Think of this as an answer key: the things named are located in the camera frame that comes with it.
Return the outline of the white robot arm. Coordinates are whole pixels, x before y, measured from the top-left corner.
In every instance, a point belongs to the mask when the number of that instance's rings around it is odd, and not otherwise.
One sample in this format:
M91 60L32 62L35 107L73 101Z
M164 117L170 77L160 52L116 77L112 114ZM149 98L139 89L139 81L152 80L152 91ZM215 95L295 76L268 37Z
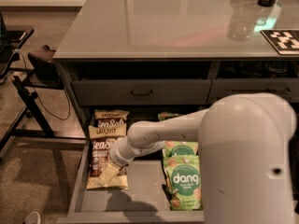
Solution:
M164 141L199 145L205 224L295 224L289 143L297 117L273 93L235 94L210 108L139 121L118 139L100 176L106 184Z

